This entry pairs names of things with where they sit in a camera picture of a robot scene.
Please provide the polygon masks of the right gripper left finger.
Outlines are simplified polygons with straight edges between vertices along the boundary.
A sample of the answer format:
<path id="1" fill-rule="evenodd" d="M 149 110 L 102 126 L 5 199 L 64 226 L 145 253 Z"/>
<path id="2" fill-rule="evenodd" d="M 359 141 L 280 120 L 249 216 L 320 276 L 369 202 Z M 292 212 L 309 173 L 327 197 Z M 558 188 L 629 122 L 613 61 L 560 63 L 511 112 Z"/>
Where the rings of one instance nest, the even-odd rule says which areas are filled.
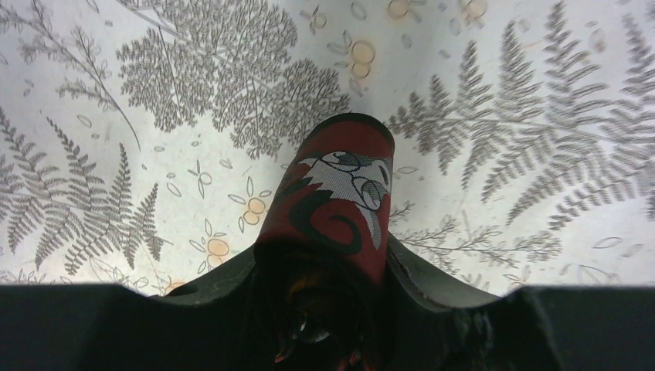
<path id="1" fill-rule="evenodd" d="M 210 272 L 178 286 L 166 295 L 154 295 L 153 299 L 192 307 L 226 298 L 252 273 L 255 266 L 253 251 L 254 246 L 251 246 Z"/>

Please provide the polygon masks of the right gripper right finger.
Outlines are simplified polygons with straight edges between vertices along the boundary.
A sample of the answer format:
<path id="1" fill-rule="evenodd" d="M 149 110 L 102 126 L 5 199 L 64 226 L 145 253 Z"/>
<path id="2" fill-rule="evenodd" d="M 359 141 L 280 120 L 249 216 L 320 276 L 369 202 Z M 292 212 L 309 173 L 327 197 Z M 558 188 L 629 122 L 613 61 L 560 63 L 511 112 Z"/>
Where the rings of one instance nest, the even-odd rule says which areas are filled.
<path id="1" fill-rule="evenodd" d="M 475 308 L 497 301 L 494 294 L 451 276 L 388 236 L 387 263 L 401 288 L 424 308 Z"/>

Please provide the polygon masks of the dark red patterned tie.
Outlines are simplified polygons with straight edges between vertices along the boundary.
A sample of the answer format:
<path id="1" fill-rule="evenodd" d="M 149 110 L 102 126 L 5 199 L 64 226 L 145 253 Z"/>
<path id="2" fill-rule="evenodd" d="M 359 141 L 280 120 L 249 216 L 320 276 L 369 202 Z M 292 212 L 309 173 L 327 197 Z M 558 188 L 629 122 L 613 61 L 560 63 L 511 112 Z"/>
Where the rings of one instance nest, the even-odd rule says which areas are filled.
<path id="1" fill-rule="evenodd" d="M 380 370 L 395 142 L 359 113 L 321 122 L 285 171 L 254 245 L 275 370 Z"/>

